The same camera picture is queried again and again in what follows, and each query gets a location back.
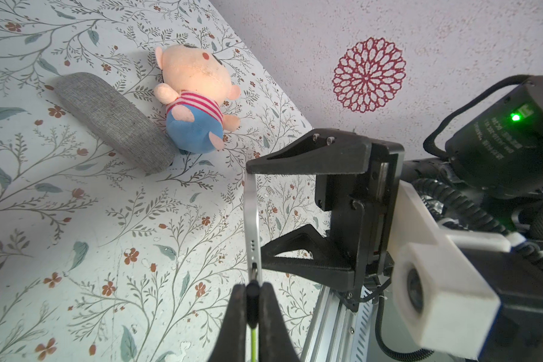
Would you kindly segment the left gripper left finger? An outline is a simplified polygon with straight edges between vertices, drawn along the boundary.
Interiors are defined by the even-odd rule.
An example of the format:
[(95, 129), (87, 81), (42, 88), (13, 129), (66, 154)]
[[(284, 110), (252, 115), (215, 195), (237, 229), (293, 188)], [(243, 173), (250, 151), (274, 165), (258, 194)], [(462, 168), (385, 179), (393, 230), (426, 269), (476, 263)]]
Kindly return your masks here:
[(248, 293), (253, 285), (237, 284), (232, 288), (220, 333), (209, 362), (245, 361), (247, 339)]

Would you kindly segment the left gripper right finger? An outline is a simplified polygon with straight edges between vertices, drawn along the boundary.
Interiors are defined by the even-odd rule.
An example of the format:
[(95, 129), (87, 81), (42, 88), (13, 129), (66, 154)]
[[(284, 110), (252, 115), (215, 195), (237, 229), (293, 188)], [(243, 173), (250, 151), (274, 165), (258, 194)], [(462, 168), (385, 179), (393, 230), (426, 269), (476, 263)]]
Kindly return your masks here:
[(259, 288), (259, 361), (300, 362), (270, 283)]

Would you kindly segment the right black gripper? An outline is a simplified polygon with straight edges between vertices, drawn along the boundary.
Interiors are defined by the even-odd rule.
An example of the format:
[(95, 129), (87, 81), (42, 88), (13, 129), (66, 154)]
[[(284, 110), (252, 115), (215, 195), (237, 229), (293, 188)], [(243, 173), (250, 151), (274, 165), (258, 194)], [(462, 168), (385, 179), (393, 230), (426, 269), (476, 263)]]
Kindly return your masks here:
[(251, 174), (320, 175), (315, 200), (330, 212), (327, 238), (307, 224), (261, 247), (262, 268), (297, 275), (337, 292), (357, 312), (363, 288), (378, 288), (404, 161), (398, 143), (332, 128), (309, 131), (247, 162)]

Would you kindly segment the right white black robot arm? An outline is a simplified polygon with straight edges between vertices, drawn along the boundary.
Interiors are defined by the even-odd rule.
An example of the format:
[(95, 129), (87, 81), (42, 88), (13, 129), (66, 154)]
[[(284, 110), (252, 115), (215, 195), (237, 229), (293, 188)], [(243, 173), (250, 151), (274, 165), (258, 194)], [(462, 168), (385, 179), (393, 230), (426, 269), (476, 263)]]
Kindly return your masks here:
[[(509, 92), (428, 158), (397, 143), (314, 129), (247, 163), (249, 284), (229, 313), (260, 361), (366, 360), (367, 338), (395, 361), (543, 361), (543, 75)], [(328, 230), (301, 226), (260, 244), (257, 175), (313, 175)], [(263, 270), (321, 285), (300, 356)]]

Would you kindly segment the pig plush toy blue pants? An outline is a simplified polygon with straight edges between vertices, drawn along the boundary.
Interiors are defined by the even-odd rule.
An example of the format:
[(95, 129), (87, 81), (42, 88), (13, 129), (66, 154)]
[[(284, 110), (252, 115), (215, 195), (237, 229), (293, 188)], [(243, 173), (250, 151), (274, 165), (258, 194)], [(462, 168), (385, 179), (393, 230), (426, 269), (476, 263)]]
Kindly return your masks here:
[(165, 129), (182, 151), (205, 154), (224, 149), (224, 132), (236, 131), (238, 116), (221, 110), (227, 100), (236, 100), (241, 89), (229, 71), (211, 52), (193, 45), (155, 49), (162, 83), (155, 97), (166, 106)]

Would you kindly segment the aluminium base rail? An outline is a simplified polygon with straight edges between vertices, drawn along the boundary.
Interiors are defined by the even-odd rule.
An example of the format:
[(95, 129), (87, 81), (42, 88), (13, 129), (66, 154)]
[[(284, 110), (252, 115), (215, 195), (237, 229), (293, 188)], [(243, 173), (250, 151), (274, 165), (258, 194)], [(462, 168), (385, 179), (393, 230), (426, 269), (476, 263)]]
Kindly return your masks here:
[(357, 312), (346, 308), (337, 293), (321, 289), (308, 336), (300, 357), (304, 362), (368, 360), (372, 303), (360, 304)]

